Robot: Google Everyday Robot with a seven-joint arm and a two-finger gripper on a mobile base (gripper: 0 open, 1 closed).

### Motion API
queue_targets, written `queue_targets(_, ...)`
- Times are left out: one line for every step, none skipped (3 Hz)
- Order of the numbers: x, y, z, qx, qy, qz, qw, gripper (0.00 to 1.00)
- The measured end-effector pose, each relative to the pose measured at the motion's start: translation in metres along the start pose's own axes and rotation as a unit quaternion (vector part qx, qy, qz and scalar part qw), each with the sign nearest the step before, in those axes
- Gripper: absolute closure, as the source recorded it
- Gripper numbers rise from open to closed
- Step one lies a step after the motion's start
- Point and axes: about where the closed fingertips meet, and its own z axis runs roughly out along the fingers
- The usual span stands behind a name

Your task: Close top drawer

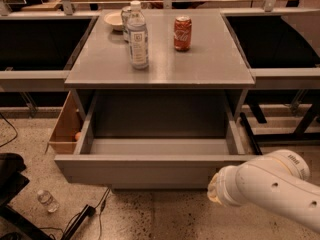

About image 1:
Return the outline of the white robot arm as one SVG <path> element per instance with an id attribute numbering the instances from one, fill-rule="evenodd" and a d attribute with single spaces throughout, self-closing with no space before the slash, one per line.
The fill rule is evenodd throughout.
<path id="1" fill-rule="evenodd" d="M 253 203 L 320 232 L 320 187 L 308 182 L 305 160 L 291 150 L 277 150 L 216 173 L 208 198 L 224 206 Z"/>

